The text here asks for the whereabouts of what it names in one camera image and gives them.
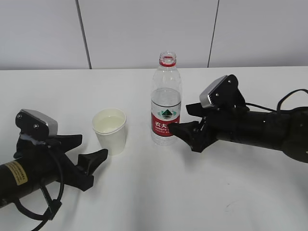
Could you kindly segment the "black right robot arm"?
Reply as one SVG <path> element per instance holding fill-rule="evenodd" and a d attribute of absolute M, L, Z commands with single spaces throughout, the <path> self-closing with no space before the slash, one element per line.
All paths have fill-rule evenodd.
<path fill-rule="evenodd" d="M 296 161 L 308 161 L 308 109 L 288 112 L 256 112 L 248 107 L 203 108 L 199 103 L 186 106 L 201 121 L 171 123 L 170 133 L 201 153 L 217 141 L 251 145 L 283 152 Z"/>

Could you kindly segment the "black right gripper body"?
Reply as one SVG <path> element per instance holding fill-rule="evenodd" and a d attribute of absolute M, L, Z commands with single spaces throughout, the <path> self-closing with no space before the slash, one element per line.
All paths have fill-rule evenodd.
<path fill-rule="evenodd" d="M 204 139 L 204 149 L 215 143 L 220 132 L 232 130 L 235 120 L 243 117 L 248 111 L 248 107 L 233 107 L 230 109 L 207 108 L 208 114 L 201 118 L 201 135 Z M 194 152 L 201 153 L 204 149 L 192 149 Z"/>

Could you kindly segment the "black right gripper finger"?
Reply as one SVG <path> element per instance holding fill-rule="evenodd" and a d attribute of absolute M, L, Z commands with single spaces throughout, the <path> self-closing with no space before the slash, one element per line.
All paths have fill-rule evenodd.
<path fill-rule="evenodd" d="M 170 123 L 169 132 L 184 141 L 191 149 L 204 149 L 204 139 L 201 135 L 201 127 L 198 121 L 188 123 Z"/>
<path fill-rule="evenodd" d="M 199 118 L 205 118 L 208 114 L 207 109 L 203 108 L 200 103 L 187 104 L 186 111 L 190 116 Z"/>

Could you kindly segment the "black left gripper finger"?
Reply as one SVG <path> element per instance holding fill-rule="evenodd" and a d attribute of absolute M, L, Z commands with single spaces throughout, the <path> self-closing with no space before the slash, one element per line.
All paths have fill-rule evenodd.
<path fill-rule="evenodd" d="M 94 171 L 107 159 L 108 150 L 101 149 L 90 154 L 79 154 L 77 167 L 87 176 L 93 175 Z"/>
<path fill-rule="evenodd" d="M 56 152 L 66 153 L 82 144 L 82 135 L 56 135 L 47 140 L 47 145 Z"/>

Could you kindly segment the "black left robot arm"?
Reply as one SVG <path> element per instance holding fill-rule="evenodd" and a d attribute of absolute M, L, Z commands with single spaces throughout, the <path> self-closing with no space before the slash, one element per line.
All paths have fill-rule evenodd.
<path fill-rule="evenodd" d="M 57 181 L 83 192 L 94 184 L 94 171 L 107 159 L 108 150 L 79 154 L 74 164 L 66 153 L 82 143 L 82 135 L 57 135 L 45 141 L 24 134 L 17 141 L 14 160 L 0 166 L 0 206 Z"/>

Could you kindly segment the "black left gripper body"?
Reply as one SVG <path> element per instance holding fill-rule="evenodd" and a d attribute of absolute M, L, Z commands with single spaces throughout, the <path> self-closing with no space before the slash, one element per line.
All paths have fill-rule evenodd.
<path fill-rule="evenodd" d="M 47 140 L 34 144 L 32 141 L 18 139 L 14 158 L 23 164 L 37 184 L 41 179 L 47 183 L 60 182 L 60 164 L 65 185 L 86 191 L 93 186 L 94 177 L 85 175 L 65 153 L 56 152 L 47 145 Z"/>

